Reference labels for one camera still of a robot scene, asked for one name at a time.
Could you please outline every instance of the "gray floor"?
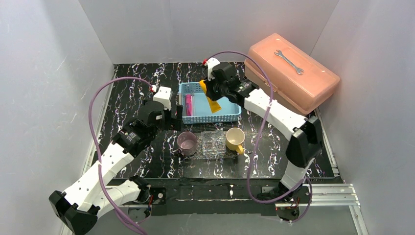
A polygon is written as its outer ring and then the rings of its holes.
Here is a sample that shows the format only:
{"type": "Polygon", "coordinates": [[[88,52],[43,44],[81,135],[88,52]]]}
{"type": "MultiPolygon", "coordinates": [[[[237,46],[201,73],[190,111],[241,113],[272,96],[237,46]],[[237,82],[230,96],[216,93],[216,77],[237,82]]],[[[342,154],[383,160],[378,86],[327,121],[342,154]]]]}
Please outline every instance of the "gray floor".
{"type": "MultiPolygon", "coordinates": [[[[137,221],[142,211],[131,212],[137,221]]],[[[290,226],[278,217],[259,214],[183,214],[154,216],[142,227],[149,235],[356,235],[349,207],[311,207],[307,215],[290,226]]],[[[135,235],[123,227],[114,212],[100,218],[88,235],[135,235]]]]}

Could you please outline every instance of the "pink toolbox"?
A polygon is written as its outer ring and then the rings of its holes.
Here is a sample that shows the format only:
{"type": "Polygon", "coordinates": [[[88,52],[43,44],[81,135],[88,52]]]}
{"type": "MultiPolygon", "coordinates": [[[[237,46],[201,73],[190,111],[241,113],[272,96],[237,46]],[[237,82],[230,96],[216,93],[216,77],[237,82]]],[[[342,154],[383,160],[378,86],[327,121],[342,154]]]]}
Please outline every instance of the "pink toolbox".
{"type": "MultiPolygon", "coordinates": [[[[332,71],[276,33],[253,45],[248,54],[270,78],[274,99],[298,114],[306,115],[317,108],[340,81],[332,71]]],[[[270,95],[266,79],[248,59],[245,76],[270,95]]]]}

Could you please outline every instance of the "pink object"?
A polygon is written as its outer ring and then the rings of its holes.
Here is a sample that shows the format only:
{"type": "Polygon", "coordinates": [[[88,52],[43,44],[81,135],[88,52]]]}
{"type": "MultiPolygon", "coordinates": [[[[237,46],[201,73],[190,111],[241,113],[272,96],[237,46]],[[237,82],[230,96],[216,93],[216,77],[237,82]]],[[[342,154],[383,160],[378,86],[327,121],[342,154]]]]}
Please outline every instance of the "pink object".
{"type": "MultiPolygon", "coordinates": [[[[274,99],[298,114],[309,114],[333,93],[340,78],[309,55],[285,40],[273,34],[253,45],[248,55],[262,66],[269,76],[274,90],[274,99]],[[295,66],[304,70],[302,75],[274,52],[282,54],[295,66]]],[[[268,83],[259,69],[245,60],[245,76],[259,85],[269,95],[268,83]]]]}
{"type": "Polygon", "coordinates": [[[177,145],[184,156],[191,156],[197,150],[197,137],[195,134],[185,131],[177,137],[177,145]]]}
{"type": "Polygon", "coordinates": [[[185,96],[185,103],[186,103],[186,114],[187,116],[192,116],[192,96],[191,94],[187,94],[185,96]]]}

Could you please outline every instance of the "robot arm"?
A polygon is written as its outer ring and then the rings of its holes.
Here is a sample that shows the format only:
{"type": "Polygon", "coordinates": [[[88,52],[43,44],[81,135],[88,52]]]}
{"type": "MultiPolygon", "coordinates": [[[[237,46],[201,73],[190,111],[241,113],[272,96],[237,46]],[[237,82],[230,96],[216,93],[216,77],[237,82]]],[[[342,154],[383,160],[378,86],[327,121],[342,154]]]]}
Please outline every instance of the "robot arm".
{"type": "MultiPolygon", "coordinates": [[[[171,114],[172,91],[160,87],[153,100],[145,101],[133,121],[114,136],[107,150],[102,154],[102,163],[92,167],[63,192],[54,191],[49,202],[55,214],[75,235],[86,234],[113,206],[101,190],[98,179],[98,165],[102,166],[104,185],[154,140],[159,130],[181,130],[183,107],[177,106],[177,116],[171,114]]],[[[145,203],[149,198],[150,185],[141,177],[133,176],[123,184],[108,190],[117,205],[130,201],[145,203]]]]}
{"type": "Polygon", "coordinates": [[[306,118],[298,115],[276,100],[270,104],[270,97],[250,80],[240,80],[236,77],[236,69],[229,63],[219,63],[217,59],[210,58],[205,66],[208,70],[207,78],[204,80],[207,87],[206,95],[212,101],[227,97],[230,102],[262,118],[265,117],[268,106],[271,106],[267,121],[289,141],[286,150],[289,162],[278,185],[278,194],[296,190],[295,185],[304,178],[307,169],[322,148],[320,120],[316,117],[306,118]]]}
{"type": "MultiPolygon", "coordinates": [[[[249,80],[239,80],[235,68],[228,63],[219,63],[211,58],[207,62],[208,77],[206,95],[216,101],[227,97],[230,102],[265,117],[271,105],[267,121],[280,130],[289,140],[286,156],[287,169],[278,185],[278,194],[296,190],[295,186],[304,178],[307,169],[322,147],[320,121],[295,114],[277,101],[270,104],[269,97],[249,80]]],[[[138,111],[137,116],[128,122],[113,138],[102,155],[102,176],[106,185],[125,165],[150,145],[159,130],[181,131],[183,107],[177,106],[177,116],[172,117],[170,99],[172,91],[160,87],[138,111]]],[[[113,209],[99,185],[96,162],[78,181],[63,192],[55,191],[49,201],[55,214],[76,235],[86,234],[99,217],[113,209]]],[[[138,176],[108,191],[117,205],[130,201],[144,203],[149,196],[149,184],[138,176]]]]}

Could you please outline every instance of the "mug handle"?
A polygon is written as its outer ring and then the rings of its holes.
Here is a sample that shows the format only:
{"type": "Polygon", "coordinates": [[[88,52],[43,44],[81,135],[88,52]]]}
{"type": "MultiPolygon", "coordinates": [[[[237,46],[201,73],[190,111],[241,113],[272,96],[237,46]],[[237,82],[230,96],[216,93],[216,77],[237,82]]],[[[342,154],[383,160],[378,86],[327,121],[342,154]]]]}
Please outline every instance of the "mug handle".
{"type": "Polygon", "coordinates": [[[242,147],[242,145],[238,145],[237,146],[236,152],[239,153],[239,154],[243,154],[244,153],[244,148],[242,147]]]}

